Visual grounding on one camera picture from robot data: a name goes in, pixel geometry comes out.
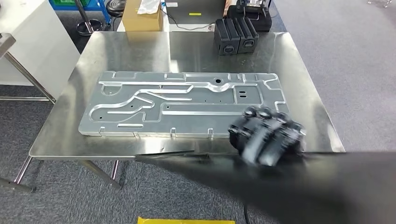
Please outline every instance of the yellow label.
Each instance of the yellow label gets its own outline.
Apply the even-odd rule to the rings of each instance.
[[[137,224],[235,224],[235,221],[223,220],[181,220],[181,219],[145,219],[139,217]]]

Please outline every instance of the metal frame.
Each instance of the metal frame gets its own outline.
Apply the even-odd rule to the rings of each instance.
[[[14,37],[11,34],[3,33],[0,34],[0,58],[5,57],[31,84],[33,84],[45,97],[0,97],[0,100],[11,100],[11,101],[49,101],[55,104],[55,98],[32,76],[32,74],[21,64],[8,50],[15,43]],[[33,188],[22,185],[21,181],[28,169],[32,157],[27,156],[21,169],[18,172],[14,181],[0,178],[0,185],[4,187],[10,187],[17,191],[31,193]]]
[[[45,97],[0,97],[0,100],[12,100],[12,101],[49,101],[53,104],[56,103],[55,98],[32,76],[32,74],[21,64],[18,60],[10,53],[8,50],[15,43],[14,37],[11,34],[3,33],[0,34],[0,58],[5,57],[27,80],[29,80]],[[25,175],[26,170],[28,169],[30,163],[32,161],[32,157],[29,155],[25,159],[21,169],[18,172],[14,181],[9,181],[7,179],[0,177],[0,185],[4,187],[10,187],[17,191],[22,192],[33,192],[33,188],[22,185],[21,181],[23,176]],[[105,172],[103,172],[99,167],[97,167],[91,161],[81,161],[81,163],[87,167],[90,171],[94,172],[100,178],[108,182],[110,185],[115,187],[116,189],[121,189],[121,186],[115,181],[117,175],[117,168],[119,161],[114,162],[113,171],[111,176],[108,176]]]
[[[90,36],[94,31],[98,31],[102,29],[102,23],[98,20],[90,20],[85,13],[83,4],[81,4],[80,0],[74,0],[78,11],[80,12],[81,17],[84,22],[77,24],[77,32],[82,36]]]
[[[114,187],[117,190],[121,189],[121,185],[115,181],[115,177],[117,175],[117,168],[119,164],[118,160],[114,162],[111,176],[109,176],[107,173],[101,170],[98,166],[95,165],[95,163],[93,163],[90,160],[81,160],[80,163],[83,166],[85,166],[88,170],[92,171],[94,174],[98,175],[100,178],[102,178],[104,181],[110,184],[110,186]]]

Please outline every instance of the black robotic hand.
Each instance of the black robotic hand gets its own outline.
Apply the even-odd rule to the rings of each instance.
[[[274,166],[284,154],[301,154],[302,129],[285,113],[251,106],[228,131],[231,145],[245,161]]]
[[[396,154],[302,153],[301,128],[248,108],[229,129],[238,153],[136,159],[224,190],[281,224],[396,223]]]

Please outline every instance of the white paper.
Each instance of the white paper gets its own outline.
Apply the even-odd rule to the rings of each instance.
[[[138,14],[154,14],[158,11],[161,0],[141,0]]]
[[[166,7],[177,7],[177,2],[167,2]]]

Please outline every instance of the black device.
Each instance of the black device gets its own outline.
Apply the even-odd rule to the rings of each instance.
[[[269,5],[265,0],[238,0],[228,8],[227,18],[249,18],[257,32],[269,32],[272,26]]]
[[[259,35],[248,18],[234,18],[235,29],[240,37],[238,54],[253,53],[256,49]]]
[[[127,0],[110,0],[106,4],[107,13],[115,18],[120,18],[124,14]]]
[[[265,10],[265,0],[237,0],[236,11],[238,13],[260,13]]]
[[[223,18],[225,0],[165,0],[170,24],[211,24]]]
[[[301,154],[302,129],[285,113],[251,106],[230,125],[228,132],[231,145],[243,160],[275,166],[286,153]]]
[[[231,19],[216,20],[214,42],[219,55],[235,55],[238,53],[240,37]]]
[[[248,18],[216,20],[214,42],[219,55],[253,53],[258,39]]]

